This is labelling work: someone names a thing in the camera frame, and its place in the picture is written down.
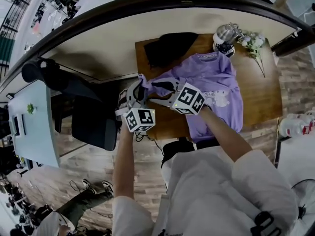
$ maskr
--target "shoe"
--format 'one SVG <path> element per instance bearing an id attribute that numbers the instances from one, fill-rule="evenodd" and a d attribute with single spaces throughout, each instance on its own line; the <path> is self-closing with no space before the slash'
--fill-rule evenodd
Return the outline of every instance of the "shoe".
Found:
<path id="1" fill-rule="evenodd" d="M 87 181 L 86 179 L 83 179 L 82 182 L 83 182 L 84 188 L 86 190 L 90 189 L 91 191 L 93 191 L 94 194 L 97 193 L 97 191 L 92 187 L 92 185 L 91 185 L 91 183 L 89 181 Z"/>
<path id="2" fill-rule="evenodd" d="M 109 192 L 109 193 L 111 193 L 114 196 L 114 187 L 113 187 L 113 185 L 110 182 L 108 182 L 108 181 L 103 181 L 102 184 L 104 186 L 105 192 Z"/>

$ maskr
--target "fan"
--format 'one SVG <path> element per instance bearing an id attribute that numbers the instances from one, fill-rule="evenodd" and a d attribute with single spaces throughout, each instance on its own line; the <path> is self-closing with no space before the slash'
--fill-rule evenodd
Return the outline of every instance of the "fan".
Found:
<path id="1" fill-rule="evenodd" d="M 299 216 L 290 236 L 315 235 L 315 179 L 306 179 L 292 187 L 297 196 Z"/>

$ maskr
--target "purple t-shirt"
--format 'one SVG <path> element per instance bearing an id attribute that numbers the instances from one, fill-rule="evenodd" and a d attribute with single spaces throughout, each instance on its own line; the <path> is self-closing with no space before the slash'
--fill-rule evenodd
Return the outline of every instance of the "purple t-shirt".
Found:
<path id="1" fill-rule="evenodd" d="M 143 86 L 149 89 L 148 94 L 156 92 L 165 96 L 170 91 L 151 85 L 157 79 L 174 77 L 200 89 L 205 104 L 223 119 L 231 128 L 239 132 L 243 126 L 243 100 L 236 81 L 236 71 L 228 57 L 222 53 L 195 54 L 180 65 L 163 73 Z M 186 115 L 190 136 L 195 143 L 212 139 L 214 135 L 200 116 Z"/>

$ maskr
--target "black and white marker cube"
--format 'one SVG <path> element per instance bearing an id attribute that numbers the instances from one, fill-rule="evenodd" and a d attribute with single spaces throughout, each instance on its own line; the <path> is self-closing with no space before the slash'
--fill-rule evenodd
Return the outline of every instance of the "black and white marker cube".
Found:
<path id="1" fill-rule="evenodd" d="M 172 108 L 184 115 L 197 115 L 205 102 L 202 92 L 185 83 Z"/>
<path id="2" fill-rule="evenodd" d="M 124 117 L 130 132 L 144 132 L 156 124 L 154 109 L 132 108 Z"/>

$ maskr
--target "light blue table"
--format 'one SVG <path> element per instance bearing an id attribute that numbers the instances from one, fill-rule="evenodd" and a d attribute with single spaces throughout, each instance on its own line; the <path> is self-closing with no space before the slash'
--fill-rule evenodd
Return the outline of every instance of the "light blue table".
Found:
<path id="1" fill-rule="evenodd" d="M 36 107 L 35 113 L 27 112 L 27 105 Z M 26 135 L 13 137 L 15 153 L 44 165 L 59 167 L 59 154 L 55 144 L 51 115 L 50 90 L 42 81 L 35 81 L 15 94 L 9 102 L 9 116 L 23 114 Z"/>

